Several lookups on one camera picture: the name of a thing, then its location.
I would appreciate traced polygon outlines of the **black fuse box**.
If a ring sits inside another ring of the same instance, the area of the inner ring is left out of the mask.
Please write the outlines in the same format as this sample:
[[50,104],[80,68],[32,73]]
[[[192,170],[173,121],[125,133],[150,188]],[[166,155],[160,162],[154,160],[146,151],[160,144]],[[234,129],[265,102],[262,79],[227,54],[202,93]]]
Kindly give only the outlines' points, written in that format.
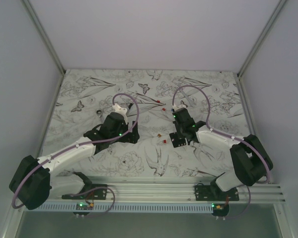
[[169,137],[174,148],[187,145],[185,137],[180,137],[177,132],[170,133]]

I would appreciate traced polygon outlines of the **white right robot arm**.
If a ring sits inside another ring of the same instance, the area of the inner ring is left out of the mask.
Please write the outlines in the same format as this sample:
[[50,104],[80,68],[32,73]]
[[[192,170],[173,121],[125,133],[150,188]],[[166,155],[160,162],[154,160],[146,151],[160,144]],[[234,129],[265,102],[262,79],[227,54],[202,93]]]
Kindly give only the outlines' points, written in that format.
[[172,115],[176,138],[200,148],[210,159],[232,161],[233,168],[211,182],[210,194],[214,200],[223,200],[232,188],[253,186],[272,170],[273,163],[257,136],[234,136],[204,121],[195,122],[185,106],[173,106]]

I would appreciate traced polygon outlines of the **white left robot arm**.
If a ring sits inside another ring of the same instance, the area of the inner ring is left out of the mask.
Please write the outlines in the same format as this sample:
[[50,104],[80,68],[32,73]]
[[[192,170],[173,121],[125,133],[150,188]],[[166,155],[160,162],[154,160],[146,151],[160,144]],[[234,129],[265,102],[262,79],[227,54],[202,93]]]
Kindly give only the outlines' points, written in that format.
[[137,120],[129,126],[125,115],[113,112],[103,124],[85,132],[64,149],[39,158],[31,155],[24,157],[9,184],[14,194],[12,207],[18,209],[25,206],[34,210],[49,198],[88,198],[92,184],[83,173],[75,172],[69,181],[56,179],[56,176],[66,167],[96,155],[112,143],[136,143],[139,139],[137,126]]

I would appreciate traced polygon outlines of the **silver ratchet wrench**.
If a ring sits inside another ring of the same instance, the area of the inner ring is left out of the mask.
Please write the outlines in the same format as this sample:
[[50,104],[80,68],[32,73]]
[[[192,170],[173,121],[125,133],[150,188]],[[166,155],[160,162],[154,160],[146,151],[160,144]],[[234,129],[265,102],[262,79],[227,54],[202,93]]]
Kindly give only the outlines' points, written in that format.
[[100,122],[101,123],[104,123],[103,110],[102,109],[97,109],[96,110],[96,115],[99,117]]

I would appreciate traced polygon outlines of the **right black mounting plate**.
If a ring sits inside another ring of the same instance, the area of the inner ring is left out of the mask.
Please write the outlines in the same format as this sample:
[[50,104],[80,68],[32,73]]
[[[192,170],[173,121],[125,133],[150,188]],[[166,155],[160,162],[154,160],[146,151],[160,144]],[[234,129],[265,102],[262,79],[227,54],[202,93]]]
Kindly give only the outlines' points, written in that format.
[[222,191],[216,184],[204,185],[198,183],[194,186],[196,201],[239,201],[237,188]]

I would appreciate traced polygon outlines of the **black mounting plate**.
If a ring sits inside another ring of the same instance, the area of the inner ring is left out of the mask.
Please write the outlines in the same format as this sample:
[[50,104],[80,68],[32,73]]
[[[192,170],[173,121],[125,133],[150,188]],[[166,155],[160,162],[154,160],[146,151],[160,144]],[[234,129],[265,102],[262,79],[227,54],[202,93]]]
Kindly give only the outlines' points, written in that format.
[[64,200],[105,200],[107,196],[106,184],[92,184],[91,186],[85,185],[78,193],[82,195],[70,196],[68,194],[62,195]]
[[216,184],[204,185],[198,183],[194,186],[196,201],[239,201],[237,188],[222,191]]

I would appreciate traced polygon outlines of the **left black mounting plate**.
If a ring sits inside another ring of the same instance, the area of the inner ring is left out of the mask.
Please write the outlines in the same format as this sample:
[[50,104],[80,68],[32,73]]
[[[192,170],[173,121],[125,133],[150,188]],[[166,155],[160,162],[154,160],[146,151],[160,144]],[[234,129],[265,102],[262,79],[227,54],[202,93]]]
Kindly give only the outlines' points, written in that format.
[[62,195],[64,200],[105,200],[107,196],[106,184],[92,184],[91,186],[85,185],[78,193],[82,195],[70,196],[68,194]]

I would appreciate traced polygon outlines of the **left controller board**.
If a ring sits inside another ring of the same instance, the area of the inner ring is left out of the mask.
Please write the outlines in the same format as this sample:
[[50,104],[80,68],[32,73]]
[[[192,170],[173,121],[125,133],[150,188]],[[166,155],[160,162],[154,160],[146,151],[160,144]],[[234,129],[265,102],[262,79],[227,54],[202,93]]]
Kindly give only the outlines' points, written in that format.
[[93,204],[92,203],[85,203],[85,202],[79,202],[75,206],[75,211],[73,214],[78,218],[84,218],[86,217],[91,211],[93,210]]

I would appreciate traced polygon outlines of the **controller board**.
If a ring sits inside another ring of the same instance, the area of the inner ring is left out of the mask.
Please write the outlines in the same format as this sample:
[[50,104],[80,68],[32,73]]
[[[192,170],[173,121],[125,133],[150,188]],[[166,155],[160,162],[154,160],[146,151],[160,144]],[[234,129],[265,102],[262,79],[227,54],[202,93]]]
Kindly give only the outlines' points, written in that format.
[[212,204],[212,215],[218,219],[226,219],[226,216],[229,214],[229,205],[228,204]]
[[79,202],[75,206],[75,211],[73,214],[78,218],[84,218],[86,217],[91,211],[93,210],[93,204],[92,203],[85,203],[85,202]]

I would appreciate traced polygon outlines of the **right controller board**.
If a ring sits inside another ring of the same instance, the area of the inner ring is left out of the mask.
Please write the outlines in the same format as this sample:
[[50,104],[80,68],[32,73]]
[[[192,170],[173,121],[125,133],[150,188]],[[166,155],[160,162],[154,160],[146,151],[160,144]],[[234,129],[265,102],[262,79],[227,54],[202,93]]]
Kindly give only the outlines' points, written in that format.
[[229,205],[228,204],[212,204],[212,215],[218,219],[226,219],[226,216],[229,214]]

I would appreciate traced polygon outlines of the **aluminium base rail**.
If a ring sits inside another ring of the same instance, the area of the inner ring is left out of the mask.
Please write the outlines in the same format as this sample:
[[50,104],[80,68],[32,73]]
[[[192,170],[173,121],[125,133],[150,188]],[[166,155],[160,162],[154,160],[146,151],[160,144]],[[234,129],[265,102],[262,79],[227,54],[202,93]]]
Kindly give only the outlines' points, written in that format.
[[[196,203],[195,183],[183,182],[112,182],[108,184],[118,202],[184,202]],[[255,185],[247,189],[237,189],[239,200],[237,203],[247,203],[251,199],[252,204],[285,203],[286,200],[279,185],[264,184]]]

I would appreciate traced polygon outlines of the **aluminium frame post left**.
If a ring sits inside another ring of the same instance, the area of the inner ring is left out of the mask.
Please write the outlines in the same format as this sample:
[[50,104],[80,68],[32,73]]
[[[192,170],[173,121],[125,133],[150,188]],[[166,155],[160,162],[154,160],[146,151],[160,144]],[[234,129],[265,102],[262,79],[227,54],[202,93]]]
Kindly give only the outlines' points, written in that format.
[[63,67],[61,60],[48,36],[48,34],[46,33],[43,24],[41,23],[33,5],[31,4],[31,2],[29,0],[21,0],[20,1],[24,7],[24,9],[26,10],[27,14],[29,15],[32,23],[34,24],[41,40],[43,41],[46,49],[48,50],[50,56],[52,57],[52,60],[54,61],[55,65],[57,66],[59,72],[62,75],[65,75],[66,70]]

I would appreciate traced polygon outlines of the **aluminium frame post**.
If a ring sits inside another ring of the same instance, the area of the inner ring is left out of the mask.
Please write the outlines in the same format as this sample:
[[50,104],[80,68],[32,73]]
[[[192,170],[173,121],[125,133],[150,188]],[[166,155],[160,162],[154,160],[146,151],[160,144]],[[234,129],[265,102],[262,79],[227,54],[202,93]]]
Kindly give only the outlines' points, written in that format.
[[257,38],[254,46],[251,48],[249,54],[247,55],[243,65],[241,66],[239,72],[237,73],[237,77],[241,78],[248,67],[250,66],[251,62],[255,58],[256,54],[260,50],[261,46],[263,45],[264,41],[266,40],[267,36],[269,35],[270,31],[273,29],[276,21],[278,20],[281,12],[285,8],[289,1],[288,0],[280,0],[278,1],[277,6],[273,10],[271,16],[269,17],[267,23],[265,24],[263,30],[261,31],[259,37]]
[[34,24],[41,40],[43,41],[46,49],[48,50],[50,56],[52,57],[52,60],[54,61],[55,65],[57,66],[59,72],[62,75],[65,75],[66,70],[63,67],[61,60],[48,36],[48,34],[46,33],[43,24],[41,23],[33,5],[31,4],[31,2],[29,0],[21,0],[20,1],[24,7],[24,9],[26,10],[27,14],[29,15],[32,23]]

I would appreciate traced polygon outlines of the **aluminium frame post right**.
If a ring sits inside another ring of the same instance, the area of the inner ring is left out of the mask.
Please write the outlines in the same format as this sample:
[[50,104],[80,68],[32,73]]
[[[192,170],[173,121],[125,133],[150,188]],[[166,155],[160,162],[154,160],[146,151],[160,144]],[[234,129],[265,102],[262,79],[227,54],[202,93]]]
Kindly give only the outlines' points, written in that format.
[[277,6],[273,10],[271,16],[269,17],[267,23],[265,24],[263,30],[261,31],[259,37],[257,38],[254,46],[251,48],[249,54],[247,55],[243,65],[241,66],[239,72],[237,73],[237,77],[241,78],[248,67],[250,66],[251,62],[255,58],[256,54],[260,50],[261,46],[263,45],[264,41],[266,40],[267,36],[269,35],[270,31],[273,29],[276,21],[278,20],[281,12],[285,8],[289,1],[288,0],[280,0],[278,1]]

